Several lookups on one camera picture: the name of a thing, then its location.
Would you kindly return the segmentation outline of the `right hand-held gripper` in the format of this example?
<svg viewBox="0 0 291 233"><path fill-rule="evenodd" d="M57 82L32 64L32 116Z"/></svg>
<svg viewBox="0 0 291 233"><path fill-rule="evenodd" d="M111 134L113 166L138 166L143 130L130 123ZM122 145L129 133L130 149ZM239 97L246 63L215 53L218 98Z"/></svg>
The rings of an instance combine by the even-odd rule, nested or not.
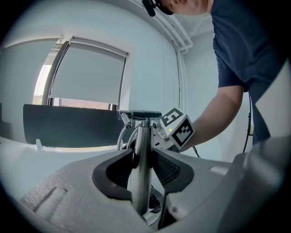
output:
<svg viewBox="0 0 291 233"><path fill-rule="evenodd" d="M187 114L173 108L160 120L153 121L154 147L180 152L195 130Z"/></svg>

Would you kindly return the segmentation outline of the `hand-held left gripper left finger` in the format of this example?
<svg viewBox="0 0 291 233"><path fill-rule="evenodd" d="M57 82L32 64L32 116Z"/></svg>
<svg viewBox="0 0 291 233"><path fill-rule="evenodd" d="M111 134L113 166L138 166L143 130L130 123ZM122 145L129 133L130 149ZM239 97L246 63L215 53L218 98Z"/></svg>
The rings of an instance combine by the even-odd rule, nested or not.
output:
<svg viewBox="0 0 291 233"><path fill-rule="evenodd" d="M111 199L131 201L132 194L127 190L128 179L133 169L133 150L117 151L117 155L97 165L92 173L96 188Z"/></svg>

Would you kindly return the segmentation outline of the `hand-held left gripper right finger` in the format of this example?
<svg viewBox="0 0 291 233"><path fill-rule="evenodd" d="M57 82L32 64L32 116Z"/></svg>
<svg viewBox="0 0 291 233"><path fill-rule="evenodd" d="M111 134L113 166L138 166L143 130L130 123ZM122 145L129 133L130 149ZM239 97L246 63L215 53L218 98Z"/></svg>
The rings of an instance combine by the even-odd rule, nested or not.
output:
<svg viewBox="0 0 291 233"><path fill-rule="evenodd" d="M193 168L179 153L155 148L151 162L166 194L182 192L194 178Z"/></svg>

